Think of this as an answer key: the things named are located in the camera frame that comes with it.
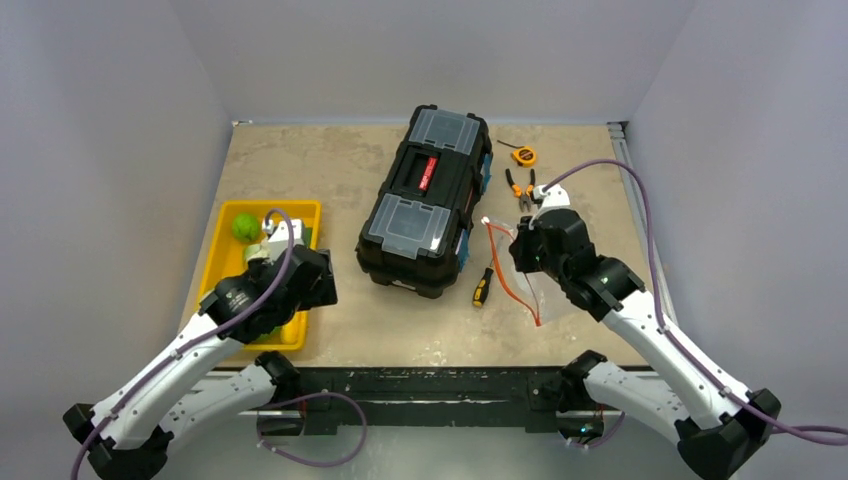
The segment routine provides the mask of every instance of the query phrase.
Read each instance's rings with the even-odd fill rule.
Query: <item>transparent plastic bag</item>
[[[486,225],[487,221],[491,223],[491,228]],[[515,270],[515,263],[509,254],[509,246],[518,233],[515,225],[506,224],[492,217],[484,217],[483,224],[486,230],[491,231],[494,239],[498,263],[503,273],[503,281],[507,284],[506,287],[536,312],[537,326],[579,311],[565,297],[565,292],[560,289],[559,285],[547,274],[543,272],[524,274]],[[501,285],[500,277],[497,283],[504,288]]]

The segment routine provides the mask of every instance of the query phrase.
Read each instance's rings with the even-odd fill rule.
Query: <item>toolbox lid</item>
[[[419,248],[438,251],[449,217],[450,210],[446,208],[387,193],[368,234],[383,238],[384,252],[415,260]]]
[[[421,110],[409,141],[471,154],[480,122],[447,110]]]

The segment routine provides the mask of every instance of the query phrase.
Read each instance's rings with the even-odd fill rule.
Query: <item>black toolbox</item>
[[[362,226],[356,259],[375,283],[437,298],[468,259],[492,141],[482,118],[435,105],[417,107],[409,126]]]

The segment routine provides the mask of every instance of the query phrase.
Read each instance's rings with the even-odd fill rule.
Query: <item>beige tabletop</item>
[[[310,312],[306,345],[287,356],[301,366],[528,366],[564,365],[586,349],[620,365],[644,364],[623,340],[588,314],[567,310],[536,327],[530,314],[498,286],[482,309],[471,295],[491,259],[488,215],[517,223],[518,202],[506,184],[512,149],[495,145],[489,189],[474,210],[471,258],[456,284],[429,300],[397,287],[371,283],[356,262],[362,224],[371,213],[407,126],[236,126],[206,227],[183,322],[196,309],[200,277],[221,203],[235,199],[318,200],[323,206],[318,245],[332,252],[338,305]],[[533,146],[537,183],[583,161],[613,158],[603,126],[497,126],[493,139]],[[573,207],[586,221],[597,251],[626,262],[643,279],[634,220],[618,169],[597,166],[565,181]],[[225,364],[245,365],[243,352]]]

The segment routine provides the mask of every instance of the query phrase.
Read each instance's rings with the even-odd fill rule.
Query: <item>pliers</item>
[[[533,208],[533,201],[530,199],[530,195],[533,194],[533,187],[536,186],[536,169],[530,169],[530,186],[526,190],[522,190],[521,187],[515,184],[512,180],[512,173],[508,168],[506,169],[506,181],[512,187],[515,198],[518,199],[518,208],[522,212],[529,212]]]

